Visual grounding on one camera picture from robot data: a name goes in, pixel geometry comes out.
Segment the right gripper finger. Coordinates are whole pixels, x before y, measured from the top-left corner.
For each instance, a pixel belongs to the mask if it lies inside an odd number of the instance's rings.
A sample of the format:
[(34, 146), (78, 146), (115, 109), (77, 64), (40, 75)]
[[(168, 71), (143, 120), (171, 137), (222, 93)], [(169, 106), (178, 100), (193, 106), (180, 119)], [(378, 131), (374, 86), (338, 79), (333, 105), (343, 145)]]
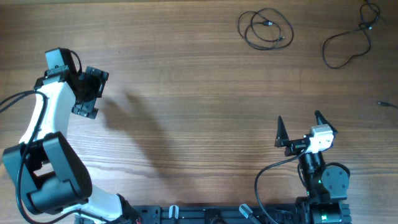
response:
[(284, 147), (287, 145), (289, 141), (289, 136), (287, 134), (287, 130), (285, 128), (283, 119), (281, 116), (278, 116), (277, 120), (277, 132), (275, 137), (275, 147)]
[(338, 134), (338, 131), (335, 129), (335, 127), (325, 119), (319, 110), (316, 110), (314, 114), (318, 125), (327, 124), (331, 128), (334, 136)]

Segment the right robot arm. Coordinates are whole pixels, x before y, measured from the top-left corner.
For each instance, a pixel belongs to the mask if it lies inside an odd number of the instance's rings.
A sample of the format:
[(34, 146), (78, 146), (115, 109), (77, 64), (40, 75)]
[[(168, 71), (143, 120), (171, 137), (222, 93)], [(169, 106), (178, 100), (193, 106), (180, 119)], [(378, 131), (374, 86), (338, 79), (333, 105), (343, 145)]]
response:
[(283, 147), (285, 156), (298, 157), (300, 178), (307, 191), (306, 197), (296, 199), (297, 223), (351, 223), (347, 199), (350, 171), (338, 162), (326, 163), (323, 152), (333, 147), (338, 131), (315, 112), (317, 124), (301, 139), (289, 138), (283, 119), (279, 116), (275, 147)]

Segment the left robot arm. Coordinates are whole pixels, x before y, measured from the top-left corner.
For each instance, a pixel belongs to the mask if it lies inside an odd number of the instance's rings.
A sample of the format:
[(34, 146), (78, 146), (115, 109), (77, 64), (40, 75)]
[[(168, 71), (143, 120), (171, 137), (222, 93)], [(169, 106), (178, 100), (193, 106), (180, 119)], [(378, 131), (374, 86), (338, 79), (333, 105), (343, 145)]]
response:
[(140, 223), (140, 215), (124, 197), (93, 185), (66, 139), (71, 114), (96, 117), (95, 103), (108, 73), (83, 67), (78, 55), (66, 48), (48, 50), (45, 58), (48, 68), (33, 89), (1, 102), (6, 110), (27, 96), (36, 97), (27, 131), (2, 155), (21, 216), (29, 223), (43, 213), (53, 215), (55, 222), (74, 215), (77, 223)]

